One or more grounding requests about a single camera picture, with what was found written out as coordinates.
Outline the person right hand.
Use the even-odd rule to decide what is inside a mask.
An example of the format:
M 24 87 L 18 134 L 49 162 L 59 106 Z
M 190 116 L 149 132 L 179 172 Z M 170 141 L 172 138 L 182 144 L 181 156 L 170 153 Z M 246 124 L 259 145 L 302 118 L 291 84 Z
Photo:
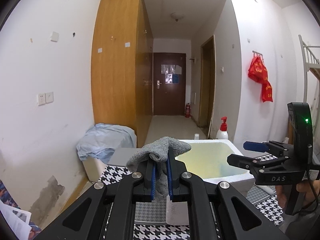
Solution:
M 315 190 L 316 195 L 319 194 L 319 180 L 312 181 L 313 188 Z M 277 200 L 278 204 L 281 208 L 286 207 L 287 198 L 283 192 L 283 187 L 280 185 L 277 185 L 275 187 L 276 193 L 277 193 Z M 313 194 L 313 191 L 311 189 L 311 186 L 307 180 L 302 181 L 301 183 L 297 184 L 296 190 L 300 193 L 305 194 L 304 204 L 309 204 L 313 200 L 315 200 L 315 196 Z

